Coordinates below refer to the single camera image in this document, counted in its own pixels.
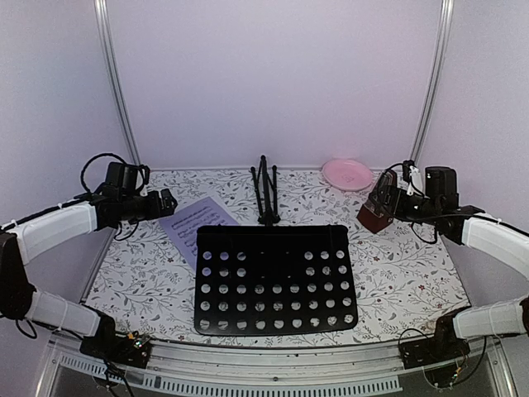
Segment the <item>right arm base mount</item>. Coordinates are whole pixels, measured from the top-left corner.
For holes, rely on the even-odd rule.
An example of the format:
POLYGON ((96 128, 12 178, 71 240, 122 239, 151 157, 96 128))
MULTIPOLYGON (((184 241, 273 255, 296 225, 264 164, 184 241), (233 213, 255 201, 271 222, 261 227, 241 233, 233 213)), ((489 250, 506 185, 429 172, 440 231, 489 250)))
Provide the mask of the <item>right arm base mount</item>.
POLYGON ((435 332, 428 337, 415 328, 409 328, 402 333, 402 336, 407 331, 417 332, 422 337, 406 341, 401 337, 399 338, 398 351, 405 369, 464 358, 470 353, 469 343, 464 339, 457 338, 453 333, 435 332))

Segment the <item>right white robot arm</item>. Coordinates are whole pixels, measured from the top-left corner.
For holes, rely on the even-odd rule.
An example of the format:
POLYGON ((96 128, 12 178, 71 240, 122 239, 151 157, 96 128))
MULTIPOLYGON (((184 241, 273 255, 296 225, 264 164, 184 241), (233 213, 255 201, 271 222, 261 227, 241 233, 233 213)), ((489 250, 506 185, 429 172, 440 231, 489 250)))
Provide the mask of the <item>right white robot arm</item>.
MULTIPOLYGON (((528 275, 528 234, 472 205, 462 206, 457 174, 450 167, 431 166, 420 171, 411 160, 383 170, 357 218, 378 233, 393 221, 410 226, 432 226, 435 237, 481 251, 528 275)), ((528 332, 528 298, 457 309, 436 320, 427 353, 444 361, 460 342, 473 337, 522 335, 528 332)))

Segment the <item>black perforated music stand desk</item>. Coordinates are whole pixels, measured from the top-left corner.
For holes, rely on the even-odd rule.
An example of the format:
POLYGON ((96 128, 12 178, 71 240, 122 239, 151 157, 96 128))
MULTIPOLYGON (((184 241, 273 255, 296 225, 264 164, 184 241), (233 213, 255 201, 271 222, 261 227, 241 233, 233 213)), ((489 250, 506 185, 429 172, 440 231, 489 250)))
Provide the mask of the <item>black perforated music stand desk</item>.
POLYGON ((204 226, 197 248, 202 335, 338 332, 359 321, 345 226, 204 226))

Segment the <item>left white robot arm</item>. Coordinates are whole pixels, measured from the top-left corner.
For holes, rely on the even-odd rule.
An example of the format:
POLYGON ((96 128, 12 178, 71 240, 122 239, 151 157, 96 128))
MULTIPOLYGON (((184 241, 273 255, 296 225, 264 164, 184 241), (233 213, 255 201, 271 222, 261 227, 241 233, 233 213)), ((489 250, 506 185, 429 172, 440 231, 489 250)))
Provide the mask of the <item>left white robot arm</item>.
POLYGON ((90 338, 96 351, 114 359, 123 343, 115 335, 111 317, 38 289, 26 274, 32 260, 76 237, 106 228, 118 230, 125 223, 138 227, 174 214, 178 204, 168 189, 144 191, 150 182, 147 165, 129 164, 114 153, 106 157, 107 173, 96 189, 83 182, 83 192, 70 201, 2 225, 1 316, 90 338))

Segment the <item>black folding tripod stand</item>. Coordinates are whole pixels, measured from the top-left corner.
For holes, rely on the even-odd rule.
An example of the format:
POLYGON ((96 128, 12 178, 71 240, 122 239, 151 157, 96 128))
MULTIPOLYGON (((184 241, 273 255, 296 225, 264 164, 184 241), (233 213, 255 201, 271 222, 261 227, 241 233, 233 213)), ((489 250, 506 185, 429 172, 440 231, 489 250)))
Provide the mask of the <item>black folding tripod stand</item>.
POLYGON ((259 167, 250 168, 255 197, 258 208, 258 223, 272 227, 280 222, 278 204, 278 169, 271 166, 269 172, 268 161, 265 155, 260 157, 259 167))

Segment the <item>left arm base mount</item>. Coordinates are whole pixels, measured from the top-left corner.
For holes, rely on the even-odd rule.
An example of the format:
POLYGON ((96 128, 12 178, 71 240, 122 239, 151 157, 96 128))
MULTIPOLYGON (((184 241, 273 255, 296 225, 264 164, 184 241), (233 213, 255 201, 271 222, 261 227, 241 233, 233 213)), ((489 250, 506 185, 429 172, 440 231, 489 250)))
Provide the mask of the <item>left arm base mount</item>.
POLYGON ((79 350, 86 356, 113 364, 145 369, 150 359, 152 344, 137 332, 127 335, 104 332, 94 337, 84 337, 79 350))

